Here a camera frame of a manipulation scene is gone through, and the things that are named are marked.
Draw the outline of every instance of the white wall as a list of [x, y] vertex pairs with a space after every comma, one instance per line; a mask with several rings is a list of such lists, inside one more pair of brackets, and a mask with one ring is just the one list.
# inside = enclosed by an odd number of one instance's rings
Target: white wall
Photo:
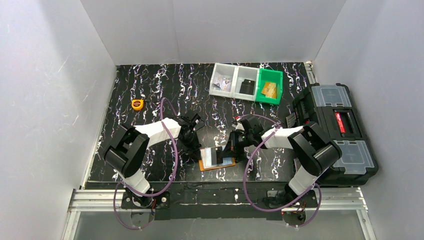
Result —
[[346, 0], [81, 0], [116, 65], [313, 60]]
[[349, 86], [380, 170], [362, 187], [378, 239], [423, 239], [424, 2], [347, 0], [314, 61]]
[[80, 1], [6, 0], [0, 73], [0, 239], [60, 239], [115, 65]]

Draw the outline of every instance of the yellow tape measure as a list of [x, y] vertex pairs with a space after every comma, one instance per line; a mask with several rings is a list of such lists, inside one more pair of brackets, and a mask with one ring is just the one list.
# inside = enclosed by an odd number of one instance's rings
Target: yellow tape measure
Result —
[[143, 108], [144, 104], [145, 101], [143, 101], [142, 99], [134, 99], [132, 100], [131, 107], [136, 111], [140, 111]]

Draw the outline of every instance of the black tabletop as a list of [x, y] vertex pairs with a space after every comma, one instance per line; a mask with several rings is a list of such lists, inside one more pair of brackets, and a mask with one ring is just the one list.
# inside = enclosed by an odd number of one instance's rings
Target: black tabletop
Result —
[[[266, 68], [283, 72], [283, 95], [280, 105], [252, 102], [209, 95], [209, 82], [214, 64], [163, 64], [121, 65], [117, 74], [104, 124], [99, 137], [98, 150], [94, 156], [89, 182], [116, 182], [120, 178], [100, 154], [122, 123], [144, 125], [160, 119], [161, 98], [168, 98], [175, 110], [184, 115], [187, 111], [198, 113], [205, 127], [197, 134], [202, 147], [224, 146], [232, 131], [234, 117], [244, 114], [264, 115], [286, 127], [286, 117], [293, 111], [294, 97], [307, 86], [308, 77], [301, 62], [283, 63], [238, 63], [253, 68]], [[131, 107], [133, 99], [144, 99], [141, 111]], [[173, 114], [168, 106], [165, 117]], [[260, 120], [264, 127], [271, 123]], [[168, 181], [174, 165], [171, 141], [152, 146], [146, 152], [142, 170], [148, 181]], [[255, 148], [248, 148], [247, 155]], [[294, 175], [294, 153], [291, 149], [260, 150], [248, 172], [249, 181], [288, 182]], [[209, 171], [200, 171], [197, 159], [179, 157], [175, 181], [182, 182], [240, 182], [246, 162], [235, 166]]]

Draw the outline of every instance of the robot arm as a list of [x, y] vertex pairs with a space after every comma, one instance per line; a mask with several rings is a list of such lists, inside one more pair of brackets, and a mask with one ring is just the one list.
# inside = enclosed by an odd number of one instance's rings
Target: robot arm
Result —
[[197, 157], [200, 155], [201, 145], [194, 127], [200, 120], [199, 115], [195, 114], [191, 119], [180, 116], [146, 125], [122, 124], [113, 134], [103, 154], [104, 160], [118, 172], [125, 184], [144, 194], [149, 190], [150, 184], [140, 168], [148, 147], [170, 139], [163, 125], [173, 138], [182, 142], [185, 154]]
[[342, 157], [342, 151], [315, 122], [293, 128], [270, 128], [264, 130], [259, 121], [252, 115], [237, 120], [235, 131], [223, 151], [223, 157], [244, 158], [244, 147], [258, 146], [271, 133], [275, 132], [265, 144], [264, 149], [289, 148], [296, 153], [301, 167], [285, 186], [285, 193], [279, 196], [282, 204], [294, 200], [303, 193]]

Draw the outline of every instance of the black toolbox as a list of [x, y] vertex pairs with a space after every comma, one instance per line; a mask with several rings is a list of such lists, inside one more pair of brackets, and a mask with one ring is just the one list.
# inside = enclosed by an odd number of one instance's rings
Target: black toolbox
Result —
[[342, 157], [319, 177], [318, 184], [361, 186], [377, 173], [379, 166], [346, 85], [312, 84], [293, 100], [293, 108], [295, 112], [286, 118], [288, 128], [316, 122], [342, 150]]

